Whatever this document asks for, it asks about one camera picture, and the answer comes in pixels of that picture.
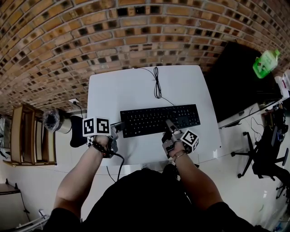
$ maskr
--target person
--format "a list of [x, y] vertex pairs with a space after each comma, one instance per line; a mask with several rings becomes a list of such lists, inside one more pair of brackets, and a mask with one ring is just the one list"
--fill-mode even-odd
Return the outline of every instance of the person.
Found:
[[[103, 147], [108, 143], [106, 136], [95, 140]], [[184, 153], [182, 142], [176, 142], [169, 155], [178, 157], [175, 164], [180, 181], [169, 171], [172, 165], [163, 173], [150, 169], [133, 172], [110, 186], [82, 222], [82, 205], [103, 159], [103, 154], [90, 146], [61, 182], [44, 231], [266, 231], [238, 217], [223, 202], [214, 182]]]

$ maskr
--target black shirt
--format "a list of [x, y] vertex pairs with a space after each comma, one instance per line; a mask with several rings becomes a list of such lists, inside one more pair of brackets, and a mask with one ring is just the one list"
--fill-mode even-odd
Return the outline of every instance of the black shirt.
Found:
[[259, 231], [225, 203], [197, 210], [179, 181], [149, 169], [133, 172], [110, 186], [83, 223], [72, 212], [57, 208], [44, 227], [45, 231], [110, 229]]

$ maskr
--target human arm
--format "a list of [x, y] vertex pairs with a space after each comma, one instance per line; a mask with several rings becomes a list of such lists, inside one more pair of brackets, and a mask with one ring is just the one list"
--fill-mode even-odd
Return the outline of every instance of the human arm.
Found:
[[[175, 148], [170, 151], [169, 155], [178, 157], [184, 153], [184, 150], [183, 143], [176, 142]], [[206, 210], [211, 205], [222, 202], [215, 183], [194, 165], [187, 154], [177, 158], [175, 164], [186, 193], [194, 205], [201, 210]]]
[[[97, 142], [106, 147], [107, 136], [97, 136]], [[81, 217], [81, 208], [86, 200], [103, 154], [89, 147], [78, 164], [64, 177], [56, 194], [54, 208], [64, 208]]]

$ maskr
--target black keyboard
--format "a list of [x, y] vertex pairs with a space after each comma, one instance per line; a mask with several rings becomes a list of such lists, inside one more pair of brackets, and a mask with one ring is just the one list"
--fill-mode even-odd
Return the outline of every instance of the black keyboard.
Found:
[[179, 129], [200, 125], [196, 105], [121, 111], [120, 114], [121, 121], [125, 122], [124, 138], [165, 132], [166, 119]]

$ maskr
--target white desk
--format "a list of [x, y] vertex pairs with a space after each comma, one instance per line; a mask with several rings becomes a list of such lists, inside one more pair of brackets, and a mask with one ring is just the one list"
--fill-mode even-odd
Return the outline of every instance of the white desk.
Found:
[[[154, 67], [147, 67], [153, 72]], [[194, 154], [200, 162], [216, 158], [221, 146], [218, 123], [208, 87], [199, 66], [160, 66], [159, 82], [162, 97], [176, 106], [196, 104], [201, 125], [191, 127], [199, 136]], [[121, 121], [120, 111], [171, 106], [164, 99], [154, 97], [154, 77], [144, 69], [127, 69], [92, 75], [89, 82], [87, 117], [102, 116], [110, 123]], [[124, 164], [143, 164], [166, 161], [162, 148], [162, 133], [123, 138], [119, 134], [118, 153]], [[102, 166], [120, 165], [121, 159], [113, 156], [104, 159]]]

